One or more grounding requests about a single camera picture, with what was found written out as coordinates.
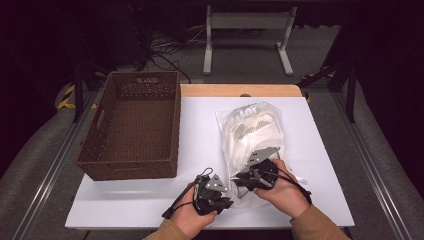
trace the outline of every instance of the hand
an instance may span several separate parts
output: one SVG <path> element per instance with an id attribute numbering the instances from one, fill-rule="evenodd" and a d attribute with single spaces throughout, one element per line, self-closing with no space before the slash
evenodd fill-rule
<path id="1" fill-rule="evenodd" d="M 289 174 L 290 177 L 297 182 L 296 177 L 287 171 L 286 165 L 282 160 L 273 159 L 272 162 L 277 165 L 277 168 Z M 286 173 L 281 171 L 278 171 L 278 173 L 287 177 Z M 283 179 L 278 179 L 274 188 L 271 190 L 255 188 L 253 191 L 256 195 L 258 195 L 258 197 L 269 201 L 278 210 L 292 218 L 299 217 L 310 206 L 299 189 L 295 185 Z"/>
<path id="2" fill-rule="evenodd" d="M 171 216 L 171 221 L 181 229 L 181 231 L 189 238 L 194 238 L 199 232 L 211 224 L 216 215 L 216 211 L 213 211 L 207 215 L 200 216 L 193 207 L 194 187 L 190 188 L 188 192 L 183 196 L 181 201 L 176 205 L 177 207 L 184 203 L 189 203 L 179 207 Z"/>

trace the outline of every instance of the hand-mounted device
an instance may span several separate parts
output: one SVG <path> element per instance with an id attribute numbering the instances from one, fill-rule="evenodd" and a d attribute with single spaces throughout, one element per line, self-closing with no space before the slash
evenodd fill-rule
<path id="1" fill-rule="evenodd" d="M 235 176 L 231 177 L 238 187 L 237 197 L 241 199 L 248 191 L 253 191 L 254 188 L 261 188 L 270 190 L 274 188 L 277 179 L 283 179 L 291 184 L 295 185 L 300 192 L 305 196 L 309 204 L 312 204 L 311 192 L 306 191 L 302 186 L 299 185 L 293 178 L 290 177 L 286 172 L 278 169 L 277 166 L 269 159 L 275 153 L 278 153 L 280 147 L 268 147 L 261 150 L 252 152 L 249 159 L 247 160 L 246 167 Z M 278 171 L 284 173 L 286 176 L 282 176 Z"/>
<path id="2" fill-rule="evenodd" d="M 207 168 L 202 174 L 197 175 L 196 179 L 184 189 L 177 199 L 175 199 L 171 207 L 162 214 L 162 217 L 170 219 L 175 210 L 187 204 L 193 204 L 194 209 L 199 215 L 206 215 L 213 211 L 217 211 L 217 213 L 220 214 L 224 209 L 230 208 L 233 201 L 231 201 L 229 197 L 222 197 L 222 193 L 226 192 L 227 188 L 217 174 L 212 178 L 209 177 L 212 171 L 212 168 Z M 176 206 L 181 198 L 193 186 L 195 186 L 193 201 L 181 203 L 179 206 Z"/>

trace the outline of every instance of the plastic bag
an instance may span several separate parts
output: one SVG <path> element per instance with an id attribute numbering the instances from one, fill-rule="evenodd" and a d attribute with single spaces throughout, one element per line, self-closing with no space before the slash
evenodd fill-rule
<path id="1" fill-rule="evenodd" d="M 283 156 L 284 133 L 280 124 L 280 111 L 273 105 L 259 102 L 230 111 L 216 112 L 216 119 L 230 178 L 245 168 L 250 154 L 255 150 L 280 147 L 278 155 Z M 248 192 L 239 199 L 238 187 L 232 181 L 227 186 L 234 208 L 252 208 L 268 203 L 253 192 Z"/>

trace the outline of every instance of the sleeve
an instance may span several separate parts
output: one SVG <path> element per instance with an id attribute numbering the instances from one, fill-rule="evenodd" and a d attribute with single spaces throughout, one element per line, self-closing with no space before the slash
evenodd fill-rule
<path id="1" fill-rule="evenodd" d="M 301 240 L 349 239 L 330 218 L 314 205 L 311 205 L 302 215 L 290 222 Z"/>
<path id="2" fill-rule="evenodd" d="M 191 240 L 173 222 L 164 219 L 159 229 L 144 240 Z"/>

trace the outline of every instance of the person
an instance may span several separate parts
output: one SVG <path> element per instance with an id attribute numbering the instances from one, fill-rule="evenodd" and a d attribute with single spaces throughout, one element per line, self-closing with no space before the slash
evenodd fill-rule
<path id="1" fill-rule="evenodd" d="M 290 174 L 284 162 L 273 159 L 278 169 L 284 171 L 281 175 Z M 264 190 L 255 188 L 254 193 L 273 204 L 279 211 L 289 215 L 293 230 L 301 240 L 344 240 L 349 239 L 337 225 L 322 213 L 314 205 L 310 205 L 299 189 L 293 184 L 278 179 L 274 188 Z M 191 188 L 181 199 L 180 204 L 193 201 L 194 187 Z M 211 212 L 205 216 L 197 214 L 192 204 L 187 204 L 178 208 L 171 216 L 170 220 L 164 219 L 159 229 L 150 234 L 145 240 L 169 239 L 169 240 L 189 240 L 196 237 L 199 232 L 211 224 L 216 217 L 216 212 Z"/>

